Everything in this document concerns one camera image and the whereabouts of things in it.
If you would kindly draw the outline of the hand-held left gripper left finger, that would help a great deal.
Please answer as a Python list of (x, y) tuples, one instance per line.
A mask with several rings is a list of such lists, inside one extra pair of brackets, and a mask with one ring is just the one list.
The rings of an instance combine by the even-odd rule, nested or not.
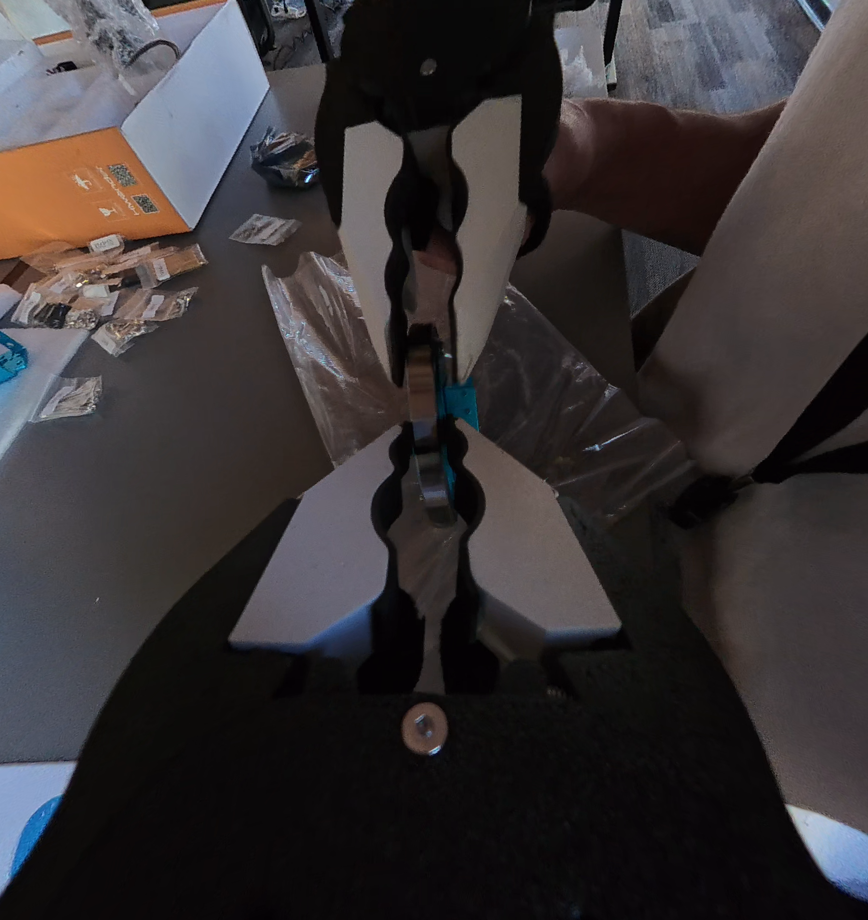
[(390, 537), (414, 446), (410, 424), (395, 425), (301, 496), (231, 632), (234, 649), (343, 661), (365, 693), (415, 689), (426, 625)]

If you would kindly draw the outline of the small labelled hardware bag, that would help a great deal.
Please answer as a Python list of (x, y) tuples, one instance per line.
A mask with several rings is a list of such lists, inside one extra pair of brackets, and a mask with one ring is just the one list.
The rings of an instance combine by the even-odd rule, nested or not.
[(229, 237), (233, 242), (276, 247), (294, 236), (301, 228), (300, 220), (254, 213)]

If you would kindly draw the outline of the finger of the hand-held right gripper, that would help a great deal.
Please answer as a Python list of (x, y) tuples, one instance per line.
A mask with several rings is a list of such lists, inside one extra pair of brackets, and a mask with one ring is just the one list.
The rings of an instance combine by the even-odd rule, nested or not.
[(345, 133), (339, 237), (370, 341), (394, 385), (405, 382), (409, 225), (417, 197), (410, 146), (380, 123)]
[[(435, 129), (437, 215), (446, 218), (467, 192), (463, 217), (453, 216), (461, 266), (452, 292), (453, 376), (464, 382), (486, 345), (522, 243), (527, 207), (520, 201), (522, 98), (483, 101), (452, 131)], [(449, 167), (459, 172), (451, 178)]]

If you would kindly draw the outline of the clear plastic bag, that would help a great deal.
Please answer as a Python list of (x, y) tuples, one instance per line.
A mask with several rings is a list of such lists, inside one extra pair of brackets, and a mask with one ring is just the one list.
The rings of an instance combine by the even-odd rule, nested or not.
[[(405, 391), (370, 343), (343, 256), (301, 255), (262, 274), (290, 360), (333, 466), (407, 419)], [(618, 387), (509, 285), (472, 375), (479, 428), (588, 515), (615, 523), (669, 501), (695, 468), (665, 425)]]
[(126, 65), (160, 37), (160, 27), (140, 1), (47, 1), (68, 24), (73, 37), (103, 57)]

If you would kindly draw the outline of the grey desk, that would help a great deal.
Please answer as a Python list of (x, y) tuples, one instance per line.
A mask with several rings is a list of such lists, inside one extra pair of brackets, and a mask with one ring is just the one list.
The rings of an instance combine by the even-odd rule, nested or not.
[[(288, 277), (306, 252), (335, 255), (336, 229), (321, 190), (269, 189), (249, 152), (269, 125), (309, 132), (324, 70), (275, 77), (194, 233), (208, 266), (184, 317), (120, 358), (89, 340), (63, 377), (101, 377), (99, 408), (26, 422), (0, 464), (0, 765), (76, 761), (164, 615), (262, 523), (284, 526), (338, 467), (262, 274)], [(276, 247), (231, 241), (254, 213), (302, 226)], [(632, 401), (625, 283), (620, 229), (566, 212), (510, 280)], [(463, 525), (433, 535), (414, 457), (403, 504), (403, 529), (390, 530), (403, 586), (425, 569), (452, 594), (442, 556)]]

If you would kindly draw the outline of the person's right hand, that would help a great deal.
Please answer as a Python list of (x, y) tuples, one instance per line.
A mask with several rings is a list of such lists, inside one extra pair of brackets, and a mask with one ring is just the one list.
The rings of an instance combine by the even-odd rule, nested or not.
[[(555, 147), (543, 167), (553, 212), (579, 211), (578, 195), (596, 159), (598, 106), (603, 98), (565, 99), (562, 103)], [(415, 247), (419, 265), (448, 275), (458, 274), (458, 248), (451, 234), (435, 224), (425, 247)]]

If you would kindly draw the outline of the blue disc with bearing ring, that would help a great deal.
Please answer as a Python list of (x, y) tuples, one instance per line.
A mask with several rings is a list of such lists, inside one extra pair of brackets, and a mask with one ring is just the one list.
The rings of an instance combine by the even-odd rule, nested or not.
[(445, 421), (463, 420), (475, 430), (480, 426), (475, 385), (451, 383), (448, 359), (434, 324), (416, 323), (409, 328), (405, 387), (415, 471), (428, 520), (438, 527), (456, 520), (456, 475), (445, 445)]

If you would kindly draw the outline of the silver antistatic bag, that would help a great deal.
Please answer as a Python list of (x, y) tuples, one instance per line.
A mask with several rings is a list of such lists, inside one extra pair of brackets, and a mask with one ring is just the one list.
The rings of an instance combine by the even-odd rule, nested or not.
[(312, 138), (299, 132), (280, 132), (269, 125), (251, 146), (253, 171), (279, 189), (305, 190), (320, 183), (320, 167)]

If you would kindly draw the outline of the pile of small hardware bags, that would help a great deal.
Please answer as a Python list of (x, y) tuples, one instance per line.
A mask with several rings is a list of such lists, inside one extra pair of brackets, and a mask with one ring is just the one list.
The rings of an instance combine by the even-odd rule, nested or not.
[(176, 247), (152, 242), (130, 248), (119, 234), (97, 237), (86, 247), (54, 240), (21, 257), (37, 278), (12, 313), (18, 328), (77, 331), (111, 358), (185, 315), (196, 286), (168, 289), (208, 266), (198, 244)]

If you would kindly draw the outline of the orange and white cardboard box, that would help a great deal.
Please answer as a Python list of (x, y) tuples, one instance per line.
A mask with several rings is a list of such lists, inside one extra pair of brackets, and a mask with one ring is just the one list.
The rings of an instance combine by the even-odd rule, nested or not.
[(0, 10), (0, 259), (196, 227), (266, 95), (238, 2), (151, 13), (126, 65), (62, 33), (26, 38)]

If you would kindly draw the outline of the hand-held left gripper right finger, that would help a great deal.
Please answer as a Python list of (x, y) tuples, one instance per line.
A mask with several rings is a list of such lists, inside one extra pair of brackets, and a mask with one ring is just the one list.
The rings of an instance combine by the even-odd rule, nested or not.
[(543, 664), (618, 637), (620, 617), (555, 490), (463, 420), (448, 458), (460, 539), (440, 626), (448, 694), (488, 694), (517, 661)]

